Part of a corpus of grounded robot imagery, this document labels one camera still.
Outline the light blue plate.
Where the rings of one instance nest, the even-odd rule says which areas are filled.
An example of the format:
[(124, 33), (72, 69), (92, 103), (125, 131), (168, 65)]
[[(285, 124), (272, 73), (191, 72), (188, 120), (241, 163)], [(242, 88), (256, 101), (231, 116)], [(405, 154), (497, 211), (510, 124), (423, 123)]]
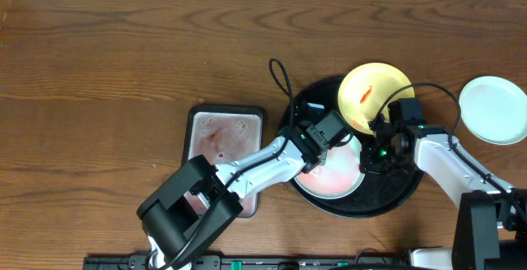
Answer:
[(323, 165), (310, 173), (300, 173), (294, 182), (309, 195), (322, 199), (338, 199), (355, 191), (365, 175), (359, 170), (361, 143), (353, 137), (341, 147), (328, 150)]

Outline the yellow plate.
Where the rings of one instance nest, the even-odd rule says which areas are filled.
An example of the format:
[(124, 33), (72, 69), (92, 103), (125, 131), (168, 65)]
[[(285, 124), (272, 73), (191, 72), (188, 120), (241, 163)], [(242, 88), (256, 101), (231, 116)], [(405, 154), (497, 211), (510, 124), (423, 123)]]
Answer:
[(343, 79), (338, 89), (338, 109), (355, 130), (372, 135), (368, 123), (394, 92), (410, 84), (409, 79), (394, 66), (362, 64)]

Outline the pale green plate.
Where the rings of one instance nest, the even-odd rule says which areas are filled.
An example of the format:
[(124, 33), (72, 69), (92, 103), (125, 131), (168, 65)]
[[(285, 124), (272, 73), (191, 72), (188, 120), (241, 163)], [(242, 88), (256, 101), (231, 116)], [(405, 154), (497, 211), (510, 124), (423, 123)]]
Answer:
[(479, 139), (510, 145), (526, 138), (526, 94), (501, 77), (477, 77), (459, 95), (465, 127)]

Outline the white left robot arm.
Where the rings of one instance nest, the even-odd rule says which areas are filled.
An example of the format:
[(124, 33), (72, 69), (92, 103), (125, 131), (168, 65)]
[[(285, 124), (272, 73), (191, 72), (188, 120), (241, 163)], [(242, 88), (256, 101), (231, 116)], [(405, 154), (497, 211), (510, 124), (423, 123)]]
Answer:
[(351, 126), (331, 110), (317, 123), (290, 120), (267, 147), (242, 159), (186, 161), (137, 209), (151, 244), (145, 267), (186, 267), (242, 213), (246, 198), (312, 171), (327, 151), (352, 136)]

